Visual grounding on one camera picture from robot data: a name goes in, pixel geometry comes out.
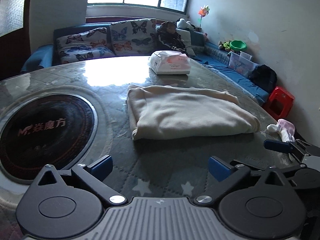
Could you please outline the butterfly cushion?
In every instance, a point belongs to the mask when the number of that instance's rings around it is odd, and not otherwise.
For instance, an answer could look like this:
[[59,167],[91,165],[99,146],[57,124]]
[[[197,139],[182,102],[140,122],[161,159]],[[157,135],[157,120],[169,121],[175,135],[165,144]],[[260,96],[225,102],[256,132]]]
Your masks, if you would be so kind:
[[107,28],[57,38],[56,49],[61,64],[115,57],[107,38]]
[[116,56],[151,55],[155,51],[156,20],[153,18],[112,23],[110,32]]

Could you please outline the green plastic bowl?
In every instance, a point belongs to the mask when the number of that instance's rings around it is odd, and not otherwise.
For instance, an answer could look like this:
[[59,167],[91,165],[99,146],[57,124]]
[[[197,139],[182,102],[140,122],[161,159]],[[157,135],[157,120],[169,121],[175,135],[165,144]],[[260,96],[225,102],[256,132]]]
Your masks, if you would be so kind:
[[229,42],[230,49],[232,51],[245,51],[247,49],[247,44],[241,40],[232,40]]

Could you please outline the pink white tissue pack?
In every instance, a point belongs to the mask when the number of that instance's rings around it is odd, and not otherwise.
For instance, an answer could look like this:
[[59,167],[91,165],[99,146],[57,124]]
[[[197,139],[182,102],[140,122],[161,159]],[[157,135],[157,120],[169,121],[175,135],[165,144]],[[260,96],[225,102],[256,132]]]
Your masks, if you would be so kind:
[[191,70],[190,60],[179,51],[158,50],[149,57],[149,67],[157,75],[185,75]]

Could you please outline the left butterfly cushion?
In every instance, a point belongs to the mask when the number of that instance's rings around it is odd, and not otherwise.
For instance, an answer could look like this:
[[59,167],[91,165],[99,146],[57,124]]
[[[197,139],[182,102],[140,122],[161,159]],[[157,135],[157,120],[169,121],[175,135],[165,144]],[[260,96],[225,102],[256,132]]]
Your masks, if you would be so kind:
[[61,64],[115,57],[107,38],[107,28],[57,38],[56,49]]

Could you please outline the cream beige sweatshirt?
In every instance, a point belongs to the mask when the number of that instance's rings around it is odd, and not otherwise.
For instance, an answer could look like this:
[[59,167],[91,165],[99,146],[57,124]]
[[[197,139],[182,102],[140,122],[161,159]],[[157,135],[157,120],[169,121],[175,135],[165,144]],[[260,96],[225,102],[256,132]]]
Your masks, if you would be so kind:
[[130,85],[127,112],[132,139],[170,140],[255,133],[257,117],[227,91]]

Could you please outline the black round induction cooktop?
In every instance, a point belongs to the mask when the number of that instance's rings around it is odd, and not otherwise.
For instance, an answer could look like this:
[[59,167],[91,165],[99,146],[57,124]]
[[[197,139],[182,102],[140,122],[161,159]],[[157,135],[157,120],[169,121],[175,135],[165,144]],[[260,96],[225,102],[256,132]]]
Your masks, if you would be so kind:
[[98,126],[94,106],[74,94],[28,100],[2,121],[1,171],[27,184],[46,164],[72,167],[89,148]]

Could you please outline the black bag on sofa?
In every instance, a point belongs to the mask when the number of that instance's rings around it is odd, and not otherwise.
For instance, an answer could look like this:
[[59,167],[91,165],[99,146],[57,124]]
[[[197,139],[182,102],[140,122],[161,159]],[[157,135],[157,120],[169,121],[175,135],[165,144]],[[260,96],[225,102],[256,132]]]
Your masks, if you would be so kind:
[[271,94],[277,85],[277,74],[267,65],[258,65],[249,75],[249,79],[256,86]]

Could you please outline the red plastic stool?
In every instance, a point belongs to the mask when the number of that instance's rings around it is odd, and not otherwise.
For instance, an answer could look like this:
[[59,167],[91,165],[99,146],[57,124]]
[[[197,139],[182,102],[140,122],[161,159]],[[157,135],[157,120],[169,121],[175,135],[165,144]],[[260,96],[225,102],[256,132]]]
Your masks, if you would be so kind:
[[285,88],[277,86],[268,97],[263,109],[275,120],[285,119],[295,101],[295,97]]

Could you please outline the dark clothed doll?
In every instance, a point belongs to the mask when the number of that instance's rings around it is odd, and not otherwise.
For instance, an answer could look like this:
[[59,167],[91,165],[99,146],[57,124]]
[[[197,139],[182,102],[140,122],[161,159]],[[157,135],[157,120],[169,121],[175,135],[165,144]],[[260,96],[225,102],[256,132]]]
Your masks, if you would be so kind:
[[157,50],[179,51],[187,55],[186,47],[181,36],[176,31],[176,23],[163,22],[156,35]]

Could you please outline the blue sofa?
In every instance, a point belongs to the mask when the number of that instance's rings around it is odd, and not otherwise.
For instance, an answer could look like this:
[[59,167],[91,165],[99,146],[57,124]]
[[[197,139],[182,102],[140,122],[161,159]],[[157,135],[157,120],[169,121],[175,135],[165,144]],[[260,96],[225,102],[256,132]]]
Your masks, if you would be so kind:
[[150,56],[157,74],[185,74],[186,64],[195,60],[261,106],[273,89],[267,67],[248,60],[243,53],[224,52],[207,42],[203,33],[175,22],[158,25],[156,19],[143,18],[85,24],[56,29],[53,37],[52,44],[39,47],[27,59],[22,73],[92,59]]

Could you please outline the clear plastic storage box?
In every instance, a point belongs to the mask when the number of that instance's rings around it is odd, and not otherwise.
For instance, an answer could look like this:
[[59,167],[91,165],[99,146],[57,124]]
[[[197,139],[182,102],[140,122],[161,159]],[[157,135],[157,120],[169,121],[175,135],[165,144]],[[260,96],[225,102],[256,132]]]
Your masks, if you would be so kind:
[[252,74],[253,70],[258,66],[257,63],[252,62],[248,60],[245,57],[242,57],[239,54],[236,54],[234,52],[229,52],[229,68],[236,71],[238,74],[249,78],[249,76]]

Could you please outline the right butterfly cushion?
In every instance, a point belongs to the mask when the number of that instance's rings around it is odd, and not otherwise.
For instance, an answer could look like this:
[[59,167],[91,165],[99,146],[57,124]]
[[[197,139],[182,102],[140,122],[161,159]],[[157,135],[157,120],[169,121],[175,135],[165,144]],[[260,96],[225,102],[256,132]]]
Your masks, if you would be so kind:
[[112,23],[110,32],[116,56],[151,55],[155,51],[156,20],[153,18]]

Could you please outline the pink white small cloth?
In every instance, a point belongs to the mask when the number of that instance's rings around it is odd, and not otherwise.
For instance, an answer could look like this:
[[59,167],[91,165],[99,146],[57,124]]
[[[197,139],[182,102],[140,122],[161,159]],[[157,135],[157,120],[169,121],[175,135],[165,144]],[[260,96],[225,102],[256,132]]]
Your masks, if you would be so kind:
[[282,142],[295,142],[296,128],[293,123],[285,119],[279,119],[276,124],[269,124],[266,129],[268,132],[278,133]]

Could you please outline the brown wooden door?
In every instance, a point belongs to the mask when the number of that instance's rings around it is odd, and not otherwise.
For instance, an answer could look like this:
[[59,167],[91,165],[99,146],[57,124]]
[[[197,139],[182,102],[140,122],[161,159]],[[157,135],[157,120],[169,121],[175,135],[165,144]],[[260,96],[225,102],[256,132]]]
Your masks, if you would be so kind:
[[1,0],[1,80],[19,74],[30,56],[30,0]]

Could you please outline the white plush toy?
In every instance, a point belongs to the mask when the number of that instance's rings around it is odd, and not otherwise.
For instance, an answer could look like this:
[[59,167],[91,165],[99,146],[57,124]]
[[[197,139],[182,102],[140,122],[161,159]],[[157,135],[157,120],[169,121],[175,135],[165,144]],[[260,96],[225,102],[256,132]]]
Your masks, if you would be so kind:
[[177,28],[182,30],[195,30],[195,26],[190,21],[186,21],[184,18],[180,18],[177,23]]

